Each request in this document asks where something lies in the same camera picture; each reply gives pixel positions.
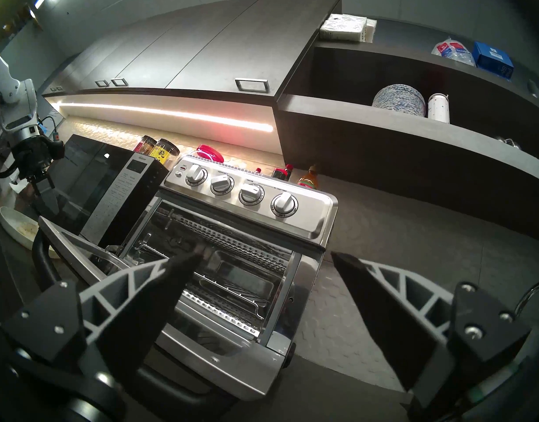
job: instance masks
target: glass jar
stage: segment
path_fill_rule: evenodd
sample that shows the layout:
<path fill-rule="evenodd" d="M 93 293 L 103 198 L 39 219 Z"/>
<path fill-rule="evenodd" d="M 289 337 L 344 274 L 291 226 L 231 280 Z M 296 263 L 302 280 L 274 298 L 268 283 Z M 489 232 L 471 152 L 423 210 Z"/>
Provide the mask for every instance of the glass jar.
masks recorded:
<path fill-rule="evenodd" d="M 170 170 L 174 167 L 175 161 L 178 159 L 179 149 L 170 141 L 160 139 L 148 155 L 150 157 L 154 157 L 168 170 Z"/>
<path fill-rule="evenodd" d="M 156 141 L 150 136 L 142 136 L 141 141 L 134 147 L 135 153 L 150 155 L 150 152 L 156 145 Z"/>

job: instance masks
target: robotic hand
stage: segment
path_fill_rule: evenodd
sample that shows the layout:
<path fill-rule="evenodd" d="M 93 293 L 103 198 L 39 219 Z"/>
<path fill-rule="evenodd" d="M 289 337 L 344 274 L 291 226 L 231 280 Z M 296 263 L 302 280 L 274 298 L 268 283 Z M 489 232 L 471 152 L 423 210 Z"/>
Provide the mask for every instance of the robotic hand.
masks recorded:
<path fill-rule="evenodd" d="M 64 143 L 53 142 L 43 135 L 38 127 L 37 98 L 31 79 L 20 82 L 9 74 L 8 64 L 0 57 L 0 127 L 12 149 L 15 162 L 0 178 L 19 169 L 19 179 L 24 178 L 33 185 L 35 194 L 54 213 L 58 204 L 54 194 L 54 183 L 46 173 L 53 159 L 64 157 Z"/>

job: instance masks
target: led light strip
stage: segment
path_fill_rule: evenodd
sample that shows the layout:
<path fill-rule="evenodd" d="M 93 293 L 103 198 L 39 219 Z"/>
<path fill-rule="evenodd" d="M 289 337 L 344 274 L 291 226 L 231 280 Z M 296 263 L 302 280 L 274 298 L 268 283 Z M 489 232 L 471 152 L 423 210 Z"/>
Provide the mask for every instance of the led light strip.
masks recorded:
<path fill-rule="evenodd" d="M 249 128 L 251 130 L 264 131 L 267 133 L 271 133 L 273 131 L 273 127 L 269 124 L 261 124 L 258 122 L 249 122 L 249 121 L 243 121 L 243 120 L 238 120 L 238 119 L 221 118 L 219 116 L 201 115 L 198 113 L 188 113 L 185 111 L 148 109 L 146 107 L 116 106 L 116 105 L 110 105 L 110 104 L 86 104 L 83 102 L 57 102 L 57 103 L 53 103 L 53 107 L 55 107 L 56 109 L 57 107 L 58 109 L 60 107 L 93 107 L 96 109 L 140 111 L 142 113 L 153 113 L 156 115 L 175 116 L 177 118 L 197 119 L 197 120 L 203 120 L 207 122 L 215 122 L 217 124 Z"/>

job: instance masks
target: black cable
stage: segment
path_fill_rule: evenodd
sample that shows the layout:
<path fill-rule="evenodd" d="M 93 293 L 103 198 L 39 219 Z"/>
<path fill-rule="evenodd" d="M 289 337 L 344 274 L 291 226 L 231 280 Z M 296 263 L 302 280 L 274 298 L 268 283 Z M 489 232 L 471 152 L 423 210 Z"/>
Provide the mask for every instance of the black cable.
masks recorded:
<path fill-rule="evenodd" d="M 14 160 L 12 165 L 3 172 L 0 172 L 0 178 L 9 177 L 17 169 L 17 161 Z"/>
<path fill-rule="evenodd" d="M 57 124 L 56 124 L 56 122 L 54 121 L 54 118 L 53 118 L 52 116 L 48 115 L 48 116 L 46 116 L 45 118 L 43 118 L 42 120 L 40 120 L 40 121 L 38 121 L 38 122 L 39 122 L 41 125 L 43 125 L 42 121 L 44 121 L 45 119 L 49 119 L 49 118 L 50 118 L 50 119 L 52 120 L 52 122 L 53 122 L 53 125 L 54 125 L 54 132 L 56 132 L 56 130 L 57 130 Z"/>

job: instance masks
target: upper cabinet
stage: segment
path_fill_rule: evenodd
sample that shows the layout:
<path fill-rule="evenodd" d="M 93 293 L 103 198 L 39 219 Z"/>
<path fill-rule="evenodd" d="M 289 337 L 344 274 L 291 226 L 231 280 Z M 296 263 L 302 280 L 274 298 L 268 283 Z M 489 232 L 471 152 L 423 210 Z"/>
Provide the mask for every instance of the upper cabinet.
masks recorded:
<path fill-rule="evenodd" d="M 232 21 L 167 89 L 275 96 L 339 0 L 258 0 Z"/>
<path fill-rule="evenodd" d="M 339 2 L 230 0 L 151 17 L 94 42 L 43 94 L 125 87 L 273 97 Z"/>
<path fill-rule="evenodd" d="M 126 85 L 115 79 L 118 73 L 168 31 L 173 20 L 173 13 L 165 13 L 131 25 L 129 35 L 80 82 L 80 89 Z"/>
<path fill-rule="evenodd" d="M 129 87 L 164 89 L 216 35 L 257 0 L 183 8 L 173 25 L 118 75 Z"/>

